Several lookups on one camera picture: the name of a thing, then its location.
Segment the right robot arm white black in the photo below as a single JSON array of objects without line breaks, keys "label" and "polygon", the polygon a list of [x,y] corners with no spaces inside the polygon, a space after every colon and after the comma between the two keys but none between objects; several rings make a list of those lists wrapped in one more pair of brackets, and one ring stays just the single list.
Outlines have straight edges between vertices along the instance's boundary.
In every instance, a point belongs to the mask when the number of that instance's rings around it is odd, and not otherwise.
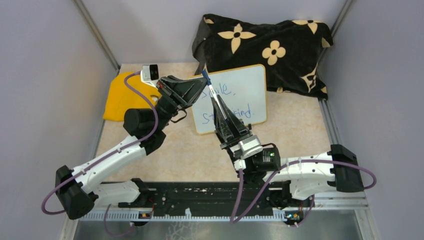
[{"label": "right robot arm white black", "polygon": [[242,182],[267,186],[288,182],[281,199],[287,206],[321,192],[362,192],[357,156],[341,144],[320,154],[282,158],[274,143],[262,144],[220,97],[211,98],[215,134]]}]

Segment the yellow framed whiteboard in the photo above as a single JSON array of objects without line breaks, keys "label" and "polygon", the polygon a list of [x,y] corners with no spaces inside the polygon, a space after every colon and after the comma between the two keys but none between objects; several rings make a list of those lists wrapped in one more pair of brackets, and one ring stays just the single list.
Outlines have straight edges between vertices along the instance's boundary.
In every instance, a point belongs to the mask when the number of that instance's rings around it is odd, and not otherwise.
[{"label": "yellow framed whiteboard", "polygon": [[[215,93],[246,125],[267,121],[266,69],[262,64],[212,72],[208,76]],[[208,86],[191,110],[198,134],[209,134],[215,130],[212,95]]]}]

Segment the white blue marker pen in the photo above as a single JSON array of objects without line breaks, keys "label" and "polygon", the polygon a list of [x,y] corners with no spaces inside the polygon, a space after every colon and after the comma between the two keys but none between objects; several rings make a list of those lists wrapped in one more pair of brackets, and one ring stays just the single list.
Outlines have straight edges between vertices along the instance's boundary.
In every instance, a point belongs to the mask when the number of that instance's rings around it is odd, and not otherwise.
[{"label": "white blue marker pen", "polygon": [[216,93],[214,87],[211,85],[207,85],[209,88],[209,92],[211,94],[211,102],[213,107],[213,122],[215,130],[220,128],[220,119],[224,120],[225,123],[228,122],[228,115],[226,110],[224,109],[222,103],[220,102],[219,95]]}]

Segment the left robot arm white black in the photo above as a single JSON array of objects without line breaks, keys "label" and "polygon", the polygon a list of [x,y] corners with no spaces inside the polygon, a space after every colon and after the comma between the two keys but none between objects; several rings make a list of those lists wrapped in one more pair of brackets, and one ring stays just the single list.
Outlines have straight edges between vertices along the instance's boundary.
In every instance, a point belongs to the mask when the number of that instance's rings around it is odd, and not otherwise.
[{"label": "left robot arm white black", "polygon": [[112,149],[74,168],[63,165],[55,172],[55,188],[49,193],[56,195],[70,220],[77,220],[95,207],[107,205],[135,204],[146,206],[150,201],[148,189],[142,181],[131,179],[123,183],[105,183],[104,180],[115,172],[138,159],[156,151],[165,140],[163,129],[172,122],[179,111],[185,112],[200,97],[204,88],[212,83],[207,75],[182,80],[172,75],[155,80],[155,87],[161,96],[156,103],[131,86],[128,80],[140,75],[131,73],[123,80],[124,85],[141,97],[147,108],[130,108],[124,127],[128,136]]}]

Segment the blue marker cap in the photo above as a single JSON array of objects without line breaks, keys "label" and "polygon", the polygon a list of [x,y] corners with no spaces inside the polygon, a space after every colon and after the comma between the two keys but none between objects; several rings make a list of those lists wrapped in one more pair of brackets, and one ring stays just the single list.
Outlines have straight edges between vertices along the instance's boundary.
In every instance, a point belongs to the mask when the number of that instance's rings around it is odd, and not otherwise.
[{"label": "blue marker cap", "polygon": [[208,85],[208,86],[210,86],[210,85],[212,84],[212,82],[211,82],[211,79],[210,79],[210,77],[209,77],[208,72],[207,72],[205,69],[203,69],[203,70],[201,71],[201,74],[202,74],[202,76],[206,79],[207,85]]}]

